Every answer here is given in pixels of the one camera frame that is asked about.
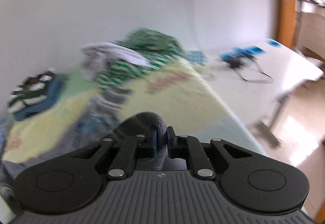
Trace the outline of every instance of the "black cable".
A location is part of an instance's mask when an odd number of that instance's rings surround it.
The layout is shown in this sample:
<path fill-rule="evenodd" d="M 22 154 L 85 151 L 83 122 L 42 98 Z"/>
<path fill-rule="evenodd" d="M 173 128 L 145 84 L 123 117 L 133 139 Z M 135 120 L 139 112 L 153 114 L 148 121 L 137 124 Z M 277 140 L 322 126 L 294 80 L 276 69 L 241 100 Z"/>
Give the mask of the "black cable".
<path fill-rule="evenodd" d="M 249 58 L 250 60 L 252 60 L 253 63 L 255 64 L 257 70 L 258 70 L 261 74 L 263 74 L 263 75 L 265 75 L 265 76 L 267 76 L 267 77 L 269 77 L 269 78 L 266 79 L 266 80 L 247 80 L 247 79 L 243 78 L 243 76 L 242 76 L 240 73 L 237 72 L 237 68 L 232 68 L 232 69 L 235 71 L 235 73 L 237 74 L 237 76 L 239 76 L 242 80 L 244 80 L 244 81 L 246 81 L 246 82 L 249 82 L 249 83 L 272 84 L 272 83 L 274 82 L 274 79 L 273 79 L 270 75 L 264 73 L 264 71 L 261 69 L 260 65 L 259 65 L 259 64 L 258 64 L 258 63 L 257 63 L 257 62 L 252 58 L 252 57 L 247 56 L 247 55 L 244 55 L 244 56 L 245 56 L 246 58 Z"/>

